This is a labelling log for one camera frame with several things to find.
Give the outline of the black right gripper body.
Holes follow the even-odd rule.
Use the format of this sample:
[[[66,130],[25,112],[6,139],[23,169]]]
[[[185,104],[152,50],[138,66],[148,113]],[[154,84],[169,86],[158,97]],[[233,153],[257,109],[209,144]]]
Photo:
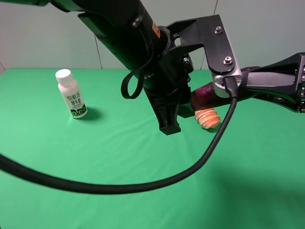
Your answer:
[[[300,62],[296,70],[296,104],[299,113],[305,112],[305,53],[298,54]]]

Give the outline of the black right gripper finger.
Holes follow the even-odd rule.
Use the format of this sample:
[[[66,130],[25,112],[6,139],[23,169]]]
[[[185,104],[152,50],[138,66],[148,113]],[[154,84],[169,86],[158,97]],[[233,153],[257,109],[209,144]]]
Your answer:
[[[279,87],[296,89],[296,70],[299,62],[297,53],[271,65],[250,70],[243,76],[241,87],[266,90],[279,90]]]
[[[239,101],[254,98],[282,106],[290,111],[300,111],[300,94],[294,87],[292,89],[279,87],[279,90],[239,87],[236,96]]]

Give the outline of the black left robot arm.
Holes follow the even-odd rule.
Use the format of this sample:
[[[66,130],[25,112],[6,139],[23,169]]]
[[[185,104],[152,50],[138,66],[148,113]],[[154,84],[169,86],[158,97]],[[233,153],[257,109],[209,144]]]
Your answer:
[[[125,99],[145,92],[166,135],[180,132],[179,107],[190,99],[188,53],[174,53],[175,37],[157,26],[139,0],[53,0],[63,12],[79,19],[129,70],[121,84]]]

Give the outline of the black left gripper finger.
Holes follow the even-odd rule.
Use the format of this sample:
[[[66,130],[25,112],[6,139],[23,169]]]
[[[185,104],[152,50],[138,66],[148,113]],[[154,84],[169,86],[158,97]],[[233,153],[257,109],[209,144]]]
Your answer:
[[[149,102],[156,115],[159,130],[165,135],[172,135],[181,131],[177,122],[180,98],[179,93],[164,96],[149,95]]]

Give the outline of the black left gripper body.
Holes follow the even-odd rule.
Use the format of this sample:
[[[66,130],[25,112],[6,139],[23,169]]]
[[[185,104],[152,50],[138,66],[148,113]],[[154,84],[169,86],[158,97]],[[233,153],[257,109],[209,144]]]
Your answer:
[[[193,116],[190,105],[191,90],[188,85],[189,74],[193,71],[193,63],[189,53],[172,54],[171,49],[181,45],[181,39],[173,35],[167,27],[150,29],[148,34],[154,48],[153,58],[144,69],[144,90],[149,95],[181,95],[178,115],[183,118]]]

